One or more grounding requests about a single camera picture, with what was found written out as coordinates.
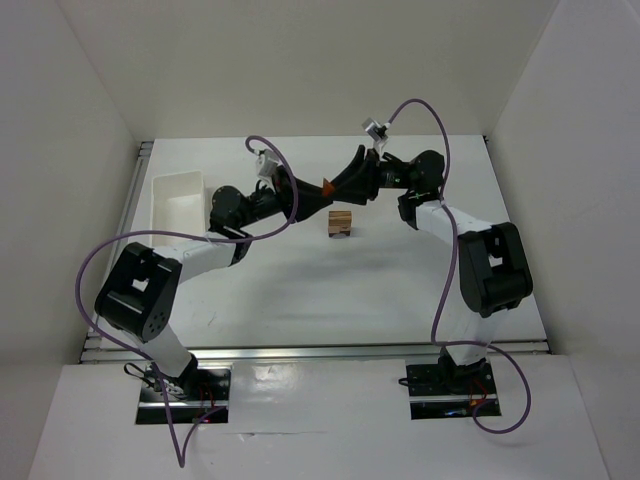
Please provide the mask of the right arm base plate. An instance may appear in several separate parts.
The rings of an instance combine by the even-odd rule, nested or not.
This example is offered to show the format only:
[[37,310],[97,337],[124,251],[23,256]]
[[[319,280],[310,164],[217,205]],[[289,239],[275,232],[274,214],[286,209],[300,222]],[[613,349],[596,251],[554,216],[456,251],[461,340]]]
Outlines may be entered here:
[[446,379],[436,364],[406,366],[406,374],[397,383],[407,390],[412,420],[471,418],[476,407],[478,417],[501,415],[493,371],[488,363],[471,374]]

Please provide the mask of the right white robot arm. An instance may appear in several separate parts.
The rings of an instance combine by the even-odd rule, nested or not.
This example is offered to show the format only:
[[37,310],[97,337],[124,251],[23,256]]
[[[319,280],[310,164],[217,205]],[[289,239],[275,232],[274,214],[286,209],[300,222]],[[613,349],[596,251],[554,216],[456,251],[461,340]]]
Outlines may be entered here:
[[323,182],[321,192],[330,200],[364,205],[382,189],[401,189],[401,220],[451,247],[445,286],[459,286],[465,308],[452,339],[440,348],[434,373],[424,377],[420,388],[462,394],[478,391],[488,346],[506,313],[532,293],[533,280],[517,227],[491,224],[447,206],[444,173],[445,159],[433,150],[404,162],[359,147],[337,177]]

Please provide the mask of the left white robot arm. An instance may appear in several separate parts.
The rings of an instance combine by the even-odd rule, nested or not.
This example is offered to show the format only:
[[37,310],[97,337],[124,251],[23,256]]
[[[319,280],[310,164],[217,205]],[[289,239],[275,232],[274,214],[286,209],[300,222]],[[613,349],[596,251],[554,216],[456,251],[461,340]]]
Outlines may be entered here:
[[97,295],[96,313],[134,341],[154,364],[160,383],[191,393],[208,376],[169,325],[179,286],[243,260],[255,240],[245,227],[277,214],[284,214],[287,224],[301,222],[331,205],[342,184],[337,176],[315,186],[290,177],[279,165],[250,195],[230,185],[218,188],[209,229],[201,237],[181,236],[179,243],[157,248],[139,242],[124,248]]

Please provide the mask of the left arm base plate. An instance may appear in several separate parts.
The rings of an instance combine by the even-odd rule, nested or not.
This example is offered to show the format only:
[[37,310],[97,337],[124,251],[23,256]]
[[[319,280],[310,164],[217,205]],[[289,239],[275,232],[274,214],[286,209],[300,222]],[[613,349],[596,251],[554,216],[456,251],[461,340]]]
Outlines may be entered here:
[[[157,375],[151,367],[142,371],[128,363],[124,367],[127,375],[141,381],[135,423],[137,425],[166,425],[164,397]],[[207,370],[189,392],[165,381],[169,409],[175,424],[192,424],[204,417],[208,424],[225,424],[229,418],[229,397],[232,373],[230,368]]]

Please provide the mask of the dark brown arch block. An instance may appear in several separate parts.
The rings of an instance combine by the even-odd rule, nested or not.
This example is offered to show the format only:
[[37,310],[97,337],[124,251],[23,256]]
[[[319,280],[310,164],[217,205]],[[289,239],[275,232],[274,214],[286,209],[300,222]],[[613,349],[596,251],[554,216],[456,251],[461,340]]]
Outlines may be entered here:
[[337,238],[349,238],[351,236],[350,232],[338,232],[338,233],[330,233],[329,238],[337,239]]

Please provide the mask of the white plastic bin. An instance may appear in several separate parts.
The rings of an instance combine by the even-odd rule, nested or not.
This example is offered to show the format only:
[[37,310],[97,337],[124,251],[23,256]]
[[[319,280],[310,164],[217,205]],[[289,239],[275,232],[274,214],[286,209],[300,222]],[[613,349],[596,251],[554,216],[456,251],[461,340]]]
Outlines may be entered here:
[[205,230],[201,171],[157,176],[152,181],[151,229],[201,236]]

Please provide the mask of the orange triangular wood block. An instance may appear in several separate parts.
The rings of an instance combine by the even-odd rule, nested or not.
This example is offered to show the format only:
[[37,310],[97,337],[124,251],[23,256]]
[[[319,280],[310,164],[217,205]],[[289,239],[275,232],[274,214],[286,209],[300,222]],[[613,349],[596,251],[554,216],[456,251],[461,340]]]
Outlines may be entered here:
[[333,186],[333,184],[329,180],[324,178],[322,184],[322,195],[324,197],[329,197],[333,194],[334,191],[335,187]]

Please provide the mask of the long light wood block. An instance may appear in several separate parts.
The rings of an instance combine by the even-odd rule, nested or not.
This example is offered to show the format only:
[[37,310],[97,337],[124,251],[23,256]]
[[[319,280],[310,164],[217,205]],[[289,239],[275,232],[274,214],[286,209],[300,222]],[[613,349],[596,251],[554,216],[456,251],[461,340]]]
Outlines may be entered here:
[[352,232],[352,212],[349,210],[332,210],[328,212],[328,235],[350,236]]

